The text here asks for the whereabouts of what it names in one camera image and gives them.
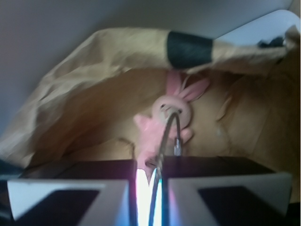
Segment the bunny arm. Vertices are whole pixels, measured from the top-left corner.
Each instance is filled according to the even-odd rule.
[[[136,114],[134,116],[134,122],[140,130],[146,128],[147,124],[151,121],[151,118],[142,114]]]
[[[185,144],[190,138],[192,138],[193,132],[189,128],[184,128],[181,130],[181,138],[183,139],[183,144]]]

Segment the white wall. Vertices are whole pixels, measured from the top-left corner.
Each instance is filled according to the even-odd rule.
[[[93,32],[118,26],[217,38],[292,0],[0,0],[0,134],[39,80]]]

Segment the black tape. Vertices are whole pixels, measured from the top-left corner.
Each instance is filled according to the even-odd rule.
[[[170,32],[167,38],[167,57],[170,64],[177,69],[210,63],[212,44],[212,39]]]

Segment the bunny ear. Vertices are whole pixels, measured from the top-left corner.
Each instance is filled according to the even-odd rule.
[[[198,99],[205,92],[206,88],[209,86],[209,79],[202,79],[187,88],[185,88],[178,97],[183,98],[186,101],[193,101]]]
[[[171,70],[167,74],[166,94],[177,96],[181,91],[180,72]]]

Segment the bright light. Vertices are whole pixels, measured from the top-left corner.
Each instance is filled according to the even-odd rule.
[[[136,173],[136,198],[137,198],[137,210],[138,210],[138,226],[147,226],[149,222],[150,205],[151,205],[151,194],[152,188],[154,186],[156,170],[154,170],[150,185],[148,185],[147,177],[145,171],[142,169],[137,169]],[[162,219],[162,180],[159,181],[155,216],[154,216],[154,226],[161,226]]]

